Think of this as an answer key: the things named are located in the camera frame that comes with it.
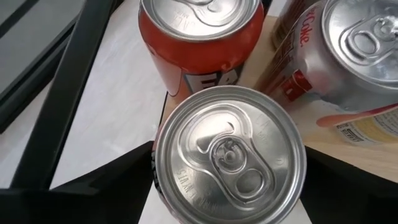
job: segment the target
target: aluminum can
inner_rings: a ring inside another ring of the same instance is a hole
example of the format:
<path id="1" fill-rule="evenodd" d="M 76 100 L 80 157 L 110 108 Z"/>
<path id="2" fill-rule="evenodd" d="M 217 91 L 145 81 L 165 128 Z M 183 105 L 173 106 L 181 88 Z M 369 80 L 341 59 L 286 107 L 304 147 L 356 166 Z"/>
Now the aluminum can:
<path id="1" fill-rule="evenodd" d="M 319 0 L 287 0 L 271 31 L 271 40 L 277 49 L 301 14 Z"/>
<path id="2" fill-rule="evenodd" d="M 379 115 L 398 103 L 398 2 L 315 3 L 258 83 L 302 134 Z"/>
<path id="3" fill-rule="evenodd" d="M 289 115 L 240 86 L 186 99 L 154 155 L 155 185 L 180 223 L 279 223 L 299 199 L 307 167 Z"/>
<path id="4" fill-rule="evenodd" d="M 177 103 L 217 85 L 234 85 L 262 30 L 260 0 L 145 0 L 139 28 Z"/>

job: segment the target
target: silver can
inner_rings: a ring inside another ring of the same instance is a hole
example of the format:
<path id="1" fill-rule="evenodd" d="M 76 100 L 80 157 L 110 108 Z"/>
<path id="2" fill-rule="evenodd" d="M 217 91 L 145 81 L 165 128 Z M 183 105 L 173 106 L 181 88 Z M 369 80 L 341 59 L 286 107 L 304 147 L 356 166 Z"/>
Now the silver can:
<path id="1" fill-rule="evenodd" d="M 302 134 L 398 103 L 398 2 L 329 0 L 305 11 L 259 83 Z"/>
<path id="2" fill-rule="evenodd" d="M 185 100 L 155 151 L 155 184 L 181 223 L 279 223 L 305 178 L 289 115 L 258 91 L 218 86 Z"/>

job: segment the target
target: can top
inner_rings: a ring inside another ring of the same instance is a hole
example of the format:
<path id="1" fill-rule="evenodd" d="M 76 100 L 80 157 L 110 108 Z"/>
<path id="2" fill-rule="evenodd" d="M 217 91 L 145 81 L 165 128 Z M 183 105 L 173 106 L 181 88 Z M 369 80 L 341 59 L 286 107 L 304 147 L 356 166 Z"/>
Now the can top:
<path id="1" fill-rule="evenodd" d="M 368 83 L 398 90 L 398 1 L 329 0 L 322 27 L 340 64 Z"/>
<path id="2" fill-rule="evenodd" d="M 246 25 L 259 0 L 141 0 L 152 22 L 172 37 L 203 41 L 226 37 Z"/>
<path id="3" fill-rule="evenodd" d="M 159 185 L 183 223 L 279 223 L 299 199 L 305 148 L 266 95 L 218 86 L 170 115 L 155 156 Z"/>

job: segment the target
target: wooden surface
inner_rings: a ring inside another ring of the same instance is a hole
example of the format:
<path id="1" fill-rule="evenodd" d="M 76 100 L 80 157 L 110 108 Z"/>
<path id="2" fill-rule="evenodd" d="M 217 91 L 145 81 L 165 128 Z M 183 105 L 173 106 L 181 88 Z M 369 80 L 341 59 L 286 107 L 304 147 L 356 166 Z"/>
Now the wooden surface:
<path id="1" fill-rule="evenodd" d="M 238 85 L 253 87 L 272 59 L 274 50 L 270 31 L 276 17 L 267 17 L 259 42 L 246 62 Z M 166 102 L 164 122 L 176 104 L 170 98 Z M 304 138 L 304 144 L 362 170 L 398 183 L 398 144 L 359 147 L 342 141 L 333 129 L 325 129 Z"/>

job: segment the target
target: black metal frame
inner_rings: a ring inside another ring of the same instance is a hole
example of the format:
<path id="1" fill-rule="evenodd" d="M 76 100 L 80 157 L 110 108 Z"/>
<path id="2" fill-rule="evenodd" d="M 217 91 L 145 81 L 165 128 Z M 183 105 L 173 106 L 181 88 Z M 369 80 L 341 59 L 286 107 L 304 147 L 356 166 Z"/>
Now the black metal frame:
<path id="1" fill-rule="evenodd" d="M 86 0 L 10 189 L 0 190 L 0 223 L 138 223 L 152 184 L 149 141 L 49 190 L 111 11 Z M 307 148 L 301 196 L 313 223 L 394 220 L 398 185 Z"/>
<path id="2" fill-rule="evenodd" d="M 86 0 L 10 189 L 0 223 L 138 223 L 152 184 L 149 141 L 89 174 L 49 190 L 113 0 Z"/>

